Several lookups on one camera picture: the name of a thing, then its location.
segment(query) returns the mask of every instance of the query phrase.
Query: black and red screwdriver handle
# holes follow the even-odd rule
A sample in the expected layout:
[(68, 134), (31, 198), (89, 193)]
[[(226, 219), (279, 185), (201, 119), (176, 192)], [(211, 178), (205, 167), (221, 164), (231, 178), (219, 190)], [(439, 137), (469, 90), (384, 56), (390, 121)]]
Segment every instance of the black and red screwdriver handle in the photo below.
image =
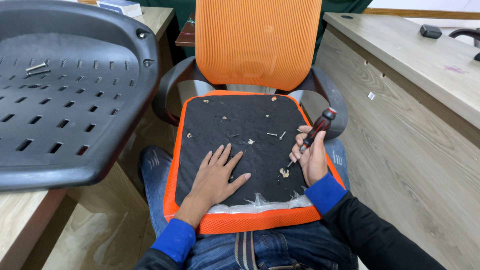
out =
[(335, 119), (336, 111), (329, 107), (328, 109), (322, 112), (322, 115), (315, 121), (313, 125), (313, 129), (308, 132), (307, 137), (303, 140), (303, 146), (305, 148), (310, 147), (313, 141), (315, 140), (315, 136), (320, 131), (326, 131), (330, 127), (330, 123)]

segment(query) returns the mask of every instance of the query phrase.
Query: person's left hand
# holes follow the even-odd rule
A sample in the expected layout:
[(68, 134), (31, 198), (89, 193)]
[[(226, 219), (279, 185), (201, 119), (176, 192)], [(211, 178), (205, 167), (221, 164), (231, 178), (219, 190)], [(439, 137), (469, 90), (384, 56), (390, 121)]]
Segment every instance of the person's left hand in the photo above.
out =
[(251, 173), (245, 173), (232, 183), (228, 183), (233, 168), (243, 155), (243, 152), (239, 152), (225, 164), (230, 156), (231, 148), (231, 144), (228, 144), (224, 150), (221, 145), (215, 153), (208, 152), (200, 164), (192, 190), (175, 214), (176, 219), (185, 221), (195, 229), (212, 205), (230, 197), (251, 177)]

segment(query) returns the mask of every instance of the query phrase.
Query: clear plastic wrap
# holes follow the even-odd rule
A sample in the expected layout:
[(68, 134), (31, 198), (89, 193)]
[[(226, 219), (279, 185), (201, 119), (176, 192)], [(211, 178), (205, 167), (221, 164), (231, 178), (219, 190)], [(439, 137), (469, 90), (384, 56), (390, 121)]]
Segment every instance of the clear plastic wrap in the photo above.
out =
[(292, 209), (298, 207), (312, 206), (312, 202), (305, 195), (300, 195), (296, 191), (294, 196), (288, 202), (269, 202), (258, 192), (255, 192), (255, 201), (250, 201), (246, 205), (226, 206), (224, 204), (215, 204), (210, 208), (207, 214), (256, 214), (268, 210)]

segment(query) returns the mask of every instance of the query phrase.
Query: purple ink mark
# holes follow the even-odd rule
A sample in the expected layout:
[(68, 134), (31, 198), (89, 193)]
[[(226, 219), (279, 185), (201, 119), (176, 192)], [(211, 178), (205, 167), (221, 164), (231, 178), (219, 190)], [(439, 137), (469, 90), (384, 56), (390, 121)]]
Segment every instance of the purple ink mark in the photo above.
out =
[(453, 67), (445, 66), (445, 70), (452, 70), (452, 71), (455, 71), (456, 73), (460, 73), (460, 74), (467, 74), (468, 73), (467, 71), (463, 71), (461, 68), (456, 67), (456, 66), (453, 66)]

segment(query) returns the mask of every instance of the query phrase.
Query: ripped jeans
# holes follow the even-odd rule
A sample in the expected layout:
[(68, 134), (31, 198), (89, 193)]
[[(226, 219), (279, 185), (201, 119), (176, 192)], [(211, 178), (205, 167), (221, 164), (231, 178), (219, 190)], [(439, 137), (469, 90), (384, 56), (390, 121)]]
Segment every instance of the ripped jeans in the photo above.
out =
[[(325, 150), (346, 189), (350, 189), (347, 159), (339, 139), (325, 141)], [(138, 163), (145, 184), (150, 217), (159, 236), (167, 225), (163, 195), (172, 157), (162, 148), (147, 146)], [(319, 270), (357, 269), (357, 257), (319, 221), (254, 232), (199, 234), (184, 269), (268, 269), (299, 264)]]

